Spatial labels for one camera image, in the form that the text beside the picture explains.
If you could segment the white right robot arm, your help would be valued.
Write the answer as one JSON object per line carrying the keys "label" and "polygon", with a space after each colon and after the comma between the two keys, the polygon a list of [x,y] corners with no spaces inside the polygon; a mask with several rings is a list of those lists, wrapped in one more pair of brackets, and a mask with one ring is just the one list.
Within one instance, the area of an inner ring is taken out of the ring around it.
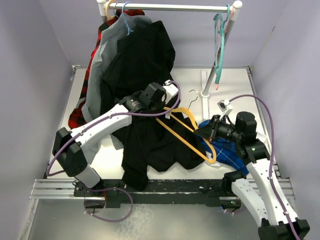
{"label": "white right robot arm", "polygon": [[310,231],[309,223],[300,219],[288,202],[273,171],[267,147],[257,138],[256,128],[255,116],[241,111],[234,124],[214,115],[194,133],[209,142],[224,139],[235,144],[236,153],[254,179],[258,192],[239,170],[224,175],[222,190],[228,196],[240,198],[254,218],[261,240],[302,240]]}

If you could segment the aluminium frame rail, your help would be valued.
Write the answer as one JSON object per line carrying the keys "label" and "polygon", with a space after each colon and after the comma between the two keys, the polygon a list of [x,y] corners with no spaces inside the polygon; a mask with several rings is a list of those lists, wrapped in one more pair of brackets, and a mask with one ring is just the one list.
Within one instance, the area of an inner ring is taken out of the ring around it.
{"label": "aluminium frame rail", "polygon": [[[295,195],[289,179],[282,179],[277,163],[273,164],[282,191],[288,200],[294,200]],[[75,197],[73,178],[36,179],[31,190],[31,199],[72,199]]]}

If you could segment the black hanging shirt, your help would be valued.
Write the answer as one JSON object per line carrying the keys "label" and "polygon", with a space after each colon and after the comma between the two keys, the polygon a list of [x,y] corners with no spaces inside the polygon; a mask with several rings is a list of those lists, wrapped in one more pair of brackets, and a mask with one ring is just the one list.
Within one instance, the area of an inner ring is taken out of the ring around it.
{"label": "black hanging shirt", "polygon": [[117,53],[100,83],[100,114],[111,110],[117,100],[143,91],[150,83],[171,80],[176,51],[161,20],[138,25],[117,41]]}

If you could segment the blue clothes hanger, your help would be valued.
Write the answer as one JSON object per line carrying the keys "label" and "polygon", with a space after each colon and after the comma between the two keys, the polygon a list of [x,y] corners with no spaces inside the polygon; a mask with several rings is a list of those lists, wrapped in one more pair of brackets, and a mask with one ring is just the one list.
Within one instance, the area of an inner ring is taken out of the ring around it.
{"label": "blue clothes hanger", "polygon": [[130,16],[125,12],[126,5],[130,4],[130,3],[131,3],[130,1],[126,1],[123,4],[122,8],[121,8],[121,11],[122,11],[122,14],[123,14],[123,20],[124,20],[125,26],[127,28],[127,36],[129,36],[131,33],[134,32],[134,30],[130,27],[130,23],[129,23],[129,21],[130,21],[129,17]]}

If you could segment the white metal clothes rack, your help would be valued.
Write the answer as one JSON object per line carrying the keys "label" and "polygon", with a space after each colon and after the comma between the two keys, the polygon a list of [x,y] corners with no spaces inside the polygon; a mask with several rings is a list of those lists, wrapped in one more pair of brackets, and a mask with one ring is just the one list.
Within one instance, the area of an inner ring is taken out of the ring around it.
{"label": "white metal clothes rack", "polygon": [[[105,14],[105,4],[108,0],[98,0],[98,9],[100,16],[107,20]],[[111,4],[109,9],[121,9],[124,3],[116,1],[116,4]],[[214,63],[209,74],[205,71],[201,72],[201,92],[202,101],[202,117],[209,118],[209,97],[210,88],[214,85],[216,90],[219,89],[219,82],[223,70],[223,61],[225,47],[232,31],[232,28],[239,16],[243,3],[236,0],[231,5],[227,6],[201,6],[201,5],[181,5],[181,4],[156,4],[156,3],[129,3],[125,9],[139,9],[148,11],[171,11],[171,12],[200,12],[200,13],[215,13],[214,21]]]}

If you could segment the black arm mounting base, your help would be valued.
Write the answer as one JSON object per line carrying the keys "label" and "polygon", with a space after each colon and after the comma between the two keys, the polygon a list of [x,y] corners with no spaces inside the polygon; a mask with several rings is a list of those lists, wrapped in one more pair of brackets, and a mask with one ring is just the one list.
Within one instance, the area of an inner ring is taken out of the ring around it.
{"label": "black arm mounting base", "polygon": [[152,179],[142,191],[126,185],[120,179],[104,179],[102,191],[86,189],[78,180],[72,182],[74,196],[85,199],[89,208],[95,206],[119,208],[122,204],[205,205],[236,211],[241,200],[225,191],[221,179]]}

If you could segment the white shirt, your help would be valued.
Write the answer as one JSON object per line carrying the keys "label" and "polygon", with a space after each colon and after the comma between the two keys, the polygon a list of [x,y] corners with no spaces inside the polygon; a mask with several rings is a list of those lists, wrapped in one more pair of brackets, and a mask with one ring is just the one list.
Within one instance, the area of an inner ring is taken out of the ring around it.
{"label": "white shirt", "polygon": [[205,163],[214,168],[219,168],[223,163],[220,163],[217,161],[217,154],[214,147],[211,145],[211,143],[207,144],[206,141],[203,139],[201,139],[201,143],[205,148],[206,157],[209,160],[209,161],[205,160]]}

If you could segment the blue plaid shirt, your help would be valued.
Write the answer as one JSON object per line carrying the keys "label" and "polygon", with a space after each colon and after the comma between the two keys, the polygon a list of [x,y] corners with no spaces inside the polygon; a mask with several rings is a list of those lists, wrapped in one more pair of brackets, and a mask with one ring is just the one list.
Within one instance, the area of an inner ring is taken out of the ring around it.
{"label": "blue plaid shirt", "polygon": [[216,160],[219,163],[233,167],[236,171],[241,171],[244,175],[248,175],[249,171],[244,165],[241,158],[236,153],[236,145],[234,142],[218,138],[211,143],[216,152]]}

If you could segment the beige clothes hanger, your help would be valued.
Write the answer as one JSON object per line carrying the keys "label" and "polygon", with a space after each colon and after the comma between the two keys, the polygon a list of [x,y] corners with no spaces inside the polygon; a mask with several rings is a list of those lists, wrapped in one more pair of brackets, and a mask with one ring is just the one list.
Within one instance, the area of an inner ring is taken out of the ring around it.
{"label": "beige clothes hanger", "polygon": [[111,4],[116,4],[116,3],[117,3],[116,0],[108,0],[108,1],[105,3],[105,16],[106,16],[106,19],[107,19],[107,20],[112,20],[112,19],[114,19],[114,18],[116,17],[115,14],[111,15],[111,14],[109,13]]}

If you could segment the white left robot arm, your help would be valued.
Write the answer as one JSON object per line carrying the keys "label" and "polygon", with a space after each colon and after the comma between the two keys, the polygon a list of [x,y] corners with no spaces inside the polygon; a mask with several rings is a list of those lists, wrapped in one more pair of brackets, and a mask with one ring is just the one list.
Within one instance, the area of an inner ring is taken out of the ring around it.
{"label": "white left robot arm", "polygon": [[98,152],[98,143],[113,132],[127,127],[132,118],[159,117],[172,99],[180,97],[180,87],[173,81],[164,85],[150,83],[145,90],[125,96],[112,109],[91,122],[68,131],[56,132],[52,162],[58,162],[68,177],[79,181],[91,196],[103,191],[103,180],[91,167]]}

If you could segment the black polo shirt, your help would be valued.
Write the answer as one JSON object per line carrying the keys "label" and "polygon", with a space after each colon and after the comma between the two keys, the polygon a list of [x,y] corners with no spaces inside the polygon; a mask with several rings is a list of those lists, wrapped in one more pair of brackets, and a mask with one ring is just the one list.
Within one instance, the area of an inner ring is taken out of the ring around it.
{"label": "black polo shirt", "polygon": [[143,190],[149,181],[148,167],[165,172],[179,163],[184,169],[191,170],[204,162],[154,117],[134,116],[129,126],[113,135],[123,144],[122,181],[138,191]]}

